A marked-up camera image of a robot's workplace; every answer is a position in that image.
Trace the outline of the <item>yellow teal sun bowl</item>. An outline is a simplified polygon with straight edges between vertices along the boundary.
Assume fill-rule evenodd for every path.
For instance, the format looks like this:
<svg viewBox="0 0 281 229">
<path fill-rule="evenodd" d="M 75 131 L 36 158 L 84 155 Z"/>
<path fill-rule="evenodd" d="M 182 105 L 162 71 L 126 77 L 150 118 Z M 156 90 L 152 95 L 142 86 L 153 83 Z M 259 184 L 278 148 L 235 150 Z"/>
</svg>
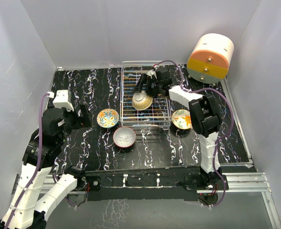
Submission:
<svg viewBox="0 0 281 229">
<path fill-rule="evenodd" d="M 132 105 L 136 110 L 142 111 L 151 106 L 153 97 L 149 96 L 145 91 L 135 93 L 132 97 Z"/>
</svg>

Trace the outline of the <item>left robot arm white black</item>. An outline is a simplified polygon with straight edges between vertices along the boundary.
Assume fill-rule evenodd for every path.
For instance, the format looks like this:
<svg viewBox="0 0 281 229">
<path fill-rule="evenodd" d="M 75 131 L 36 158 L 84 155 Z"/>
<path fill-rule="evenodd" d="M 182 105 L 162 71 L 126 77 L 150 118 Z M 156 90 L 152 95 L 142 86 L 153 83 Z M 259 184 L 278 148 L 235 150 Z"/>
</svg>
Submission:
<svg viewBox="0 0 281 229">
<path fill-rule="evenodd" d="M 85 171 L 70 166 L 42 197 L 42 186 L 66 137 L 73 130 L 92 127 L 92 114 L 86 104 L 81 113 L 49 107 L 39 113 L 39 128 L 31 135 L 22 158 L 21 175 L 9 209 L 0 219 L 0 229 L 43 229 L 52 212 L 67 195 L 86 187 Z"/>
</svg>

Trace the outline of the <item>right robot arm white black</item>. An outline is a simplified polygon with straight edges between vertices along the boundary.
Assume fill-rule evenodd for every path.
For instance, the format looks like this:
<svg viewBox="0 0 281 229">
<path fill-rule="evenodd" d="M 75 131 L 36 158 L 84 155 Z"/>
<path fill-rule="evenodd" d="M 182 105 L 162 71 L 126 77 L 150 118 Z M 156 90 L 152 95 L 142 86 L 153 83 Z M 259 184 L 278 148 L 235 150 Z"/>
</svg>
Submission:
<svg viewBox="0 0 281 229">
<path fill-rule="evenodd" d="M 200 183 L 203 188 L 212 189 L 218 182 L 213 172 L 221 173 L 216 140 L 222 123 L 213 96 L 201 95 L 183 85 L 173 83 L 166 67 L 153 67 L 150 71 L 142 73 L 133 93 L 137 98 L 139 94 L 153 98 L 161 94 L 189 109 L 192 128 L 199 137 L 200 167 L 205 173 L 200 177 Z"/>
</svg>

